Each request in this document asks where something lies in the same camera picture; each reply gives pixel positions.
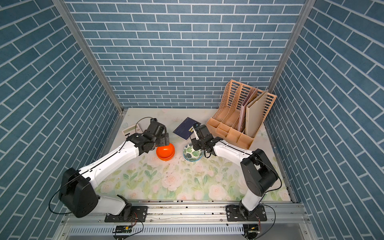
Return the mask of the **small orange bowl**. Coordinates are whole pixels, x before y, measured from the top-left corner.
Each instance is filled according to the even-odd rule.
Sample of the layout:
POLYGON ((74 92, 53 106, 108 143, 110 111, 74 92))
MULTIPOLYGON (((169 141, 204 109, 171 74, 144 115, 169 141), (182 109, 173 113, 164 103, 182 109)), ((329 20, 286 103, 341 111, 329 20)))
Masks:
POLYGON ((173 144, 169 144, 169 145, 163 146, 163 147, 157 147, 157 149, 156 149, 157 156, 161 156, 163 158, 168 157, 174 153, 175 153, 175 147, 173 144))

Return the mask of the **green leaf bowl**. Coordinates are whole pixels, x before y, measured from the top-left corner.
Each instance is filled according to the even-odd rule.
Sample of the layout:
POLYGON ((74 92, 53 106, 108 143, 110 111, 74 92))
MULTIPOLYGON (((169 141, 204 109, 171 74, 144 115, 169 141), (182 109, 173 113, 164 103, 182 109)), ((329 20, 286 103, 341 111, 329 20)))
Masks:
POLYGON ((188 162, 197 162, 199 161, 200 159, 202 158, 202 156, 198 157, 198 158, 188 158, 188 157, 184 157, 184 159, 188 162))
POLYGON ((203 156, 202 150, 195 150, 192 144, 187 144, 183 149, 183 157, 198 158, 203 156))

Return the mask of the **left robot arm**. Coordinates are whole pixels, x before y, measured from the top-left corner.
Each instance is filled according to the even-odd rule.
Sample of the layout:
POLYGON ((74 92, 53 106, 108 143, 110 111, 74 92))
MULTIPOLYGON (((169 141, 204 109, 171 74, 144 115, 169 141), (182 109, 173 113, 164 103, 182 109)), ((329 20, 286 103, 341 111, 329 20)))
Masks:
POLYGON ((62 177, 59 200, 77 218, 88 214, 110 214, 123 221, 130 220, 132 205, 125 197, 103 197, 97 195, 95 189, 128 161, 169 143, 166 126, 152 118, 143 133, 128 135, 120 146, 104 157, 79 170, 66 170, 62 177))

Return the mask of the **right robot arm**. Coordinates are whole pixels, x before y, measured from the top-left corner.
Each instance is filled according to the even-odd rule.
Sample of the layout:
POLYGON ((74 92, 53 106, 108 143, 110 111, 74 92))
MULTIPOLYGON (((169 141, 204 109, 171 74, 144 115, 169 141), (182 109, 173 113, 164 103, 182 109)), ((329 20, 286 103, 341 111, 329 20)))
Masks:
POLYGON ((194 150, 227 159, 241 167, 248 190, 240 201, 239 208, 244 216, 249 216, 279 180, 273 164, 263 150, 249 151, 231 145, 220 137, 213 137, 205 125, 194 124, 193 131, 195 137, 191 141, 194 150))

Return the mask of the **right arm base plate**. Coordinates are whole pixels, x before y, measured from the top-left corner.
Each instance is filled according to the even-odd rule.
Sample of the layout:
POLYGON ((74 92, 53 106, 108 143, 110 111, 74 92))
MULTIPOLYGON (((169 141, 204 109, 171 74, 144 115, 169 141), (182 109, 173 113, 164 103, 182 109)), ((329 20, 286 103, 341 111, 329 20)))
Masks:
POLYGON ((254 210, 249 211, 243 205, 227 205, 226 206, 227 221, 239 222, 239 221, 267 221, 267 215, 264 206, 258 205, 254 210))

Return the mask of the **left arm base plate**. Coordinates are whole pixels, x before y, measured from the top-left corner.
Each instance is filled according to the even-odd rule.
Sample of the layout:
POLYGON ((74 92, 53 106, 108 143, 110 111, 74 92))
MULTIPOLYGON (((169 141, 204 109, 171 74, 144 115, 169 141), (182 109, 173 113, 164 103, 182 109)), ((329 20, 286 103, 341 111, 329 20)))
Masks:
POLYGON ((127 223, 127 222, 145 222, 147 217, 147 206, 128 206, 118 215, 107 214, 105 223, 127 223))

